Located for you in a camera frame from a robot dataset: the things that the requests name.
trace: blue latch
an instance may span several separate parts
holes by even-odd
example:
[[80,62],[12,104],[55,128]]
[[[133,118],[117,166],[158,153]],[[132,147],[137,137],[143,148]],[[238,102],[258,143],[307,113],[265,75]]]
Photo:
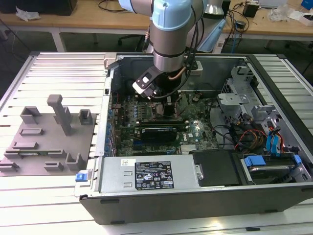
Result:
[[295,154],[293,158],[294,158],[295,162],[297,163],[297,165],[302,163],[302,160],[301,160],[299,155]]
[[75,181],[76,182],[87,182],[88,181],[88,174],[87,173],[77,173]]
[[247,167],[253,166],[253,165],[266,165],[263,156],[261,155],[251,155],[244,159],[245,164]]

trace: computer case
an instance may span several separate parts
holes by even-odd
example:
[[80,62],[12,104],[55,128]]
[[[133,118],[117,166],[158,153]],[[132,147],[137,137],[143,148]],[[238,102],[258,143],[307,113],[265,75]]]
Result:
[[70,16],[77,0],[0,0],[1,13],[15,13],[17,6],[23,11],[37,11],[40,14]]

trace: black plastic cover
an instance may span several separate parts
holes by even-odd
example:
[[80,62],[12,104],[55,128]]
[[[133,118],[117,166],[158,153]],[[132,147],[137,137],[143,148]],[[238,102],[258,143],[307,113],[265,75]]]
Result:
[[201,187],[248,185],[244,170],[234,150],[201,150],[193,152],[194,163],[200,165],[204,179]]

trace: power connector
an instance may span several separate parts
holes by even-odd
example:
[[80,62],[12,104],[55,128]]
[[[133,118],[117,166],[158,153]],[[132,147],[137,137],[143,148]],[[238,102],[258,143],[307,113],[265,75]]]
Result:
[[246,26],[246,23],[243,22],[243,21],[236,21],[235,22],[235,27],[238,28],[238,29],[244,29]]

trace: black electronic device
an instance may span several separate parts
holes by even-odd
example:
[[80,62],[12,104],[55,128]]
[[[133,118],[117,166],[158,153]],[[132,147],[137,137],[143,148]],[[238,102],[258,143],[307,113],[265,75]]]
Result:
[[77,0],[0,0],[1,13],[15,13],[16,6],[23,11],[40,14],[70,16]]
[[234,150],[198,150],[192,152],[194,163],[200,166],[201,187],[248,185],[244,170]]
[[230,0],[224,0],[222,3],[222,9],[224,12],[224,18],[226,18],[227,12],[229,10],[229,6],[230,6]]
[[235,27],[239,29],[244,29],[246,26],[246,23],[243,21],[236,21],[235,24],[236,24]]
[[258,11],[260,5],[259,4],[252,4],[247,2],[245,4],[244,10],[243,10],[243,15],[246,17],[255,17],[256,12]]

